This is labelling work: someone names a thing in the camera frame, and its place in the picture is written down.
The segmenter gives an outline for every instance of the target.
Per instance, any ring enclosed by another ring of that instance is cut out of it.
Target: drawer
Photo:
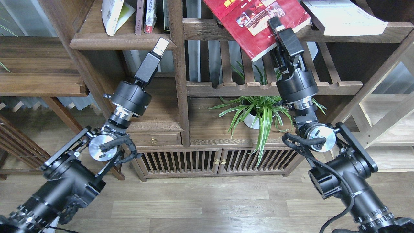
[[[179,132],[135,133],[131,134],[130,137],[136,146],[181,145],[181,134]]]

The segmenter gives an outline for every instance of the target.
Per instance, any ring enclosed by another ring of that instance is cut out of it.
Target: book cover
[[[204,0],[240,47],[257,61],[276,47],[267,21],[279,17],[294,32],[310,22],[311,17],[297,0]]]
[[[124,0],[103,0],[101,13],[106,33],[113,36],[134,12]]]
[[[135,34],[141,35],[144,21],[144,0],[138,0],[137,17],[135,18]]]
[[[145,14],[144,32],[152,33],[155,22],[155,0],[147,0],[147,12]]]
[[[388,24],[350,0],[303,1],[302,5],[325,36],[380,35]]]

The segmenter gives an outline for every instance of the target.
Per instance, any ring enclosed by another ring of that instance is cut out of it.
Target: drawer handle
[[[153,137],[151,138],[151,144],[152,144],[152,145],[155,145],[157,142],[158,142],[158,141],[157,141],[155,138],[153,138]]]

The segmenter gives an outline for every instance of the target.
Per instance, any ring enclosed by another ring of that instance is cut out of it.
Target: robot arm
[[[59,223],[68,223],[79,208],[88,207],[99,195],[105,187],[102,178],[111,167],[142,155],[137,153],[126,129],[131,117],[142,116],[151,101],[144,88],[156,73],[167,45],[168,41],[160,38],[145,57],[134,82],[122,81],[113,95],[105,95],[116,105],[116,110],[101,129],[91,130],[87,126],[41,166],[48,181],[9,218],[0,216],[0,233],[40,233],[56,217],[60,217]],[[122,144],[131,151],[124,159],[121,159]],[[86,147],[92,158],[108,162],[98,174],[93,174],[78,159]]]
[[[277,41],[275,63],[282,73],[277,88],[294,116],[296,135],[286,133],[283,142],[306,157],[312,169],[308,172],[323,199],[336,197],[347,209],[322,226],[320,233],[347,212],[359,224],[360,233],[414,233],[414,220],[394,218],[365,179],[378,167],[350,130],[341,122],[336,127],[318,122],[311,97],[318,92],[312,72],[299,59],[303,48],[291,28],[285,29],[277,17],[269,20]],[[339,147],[339,155],[326,164],[318,161],[310,150],[326,152]],[[334,233],[352,232],[337,229]]]

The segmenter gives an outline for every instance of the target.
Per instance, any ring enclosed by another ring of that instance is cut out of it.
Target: white flower pot
[[[255,116],[253,116],[252,114],[248,114],[247,116],[246,116],[246,118],[244,119],[244,123],[248,126],[248,127],[250,127],[250,128],[252,128],[252,129],[259,129],[260,128],[260,123],[259,123],[259,119],[257,119],[256,120],[256,122],[253,124],[253,121],[254,121],[254,119],[255,119]]]

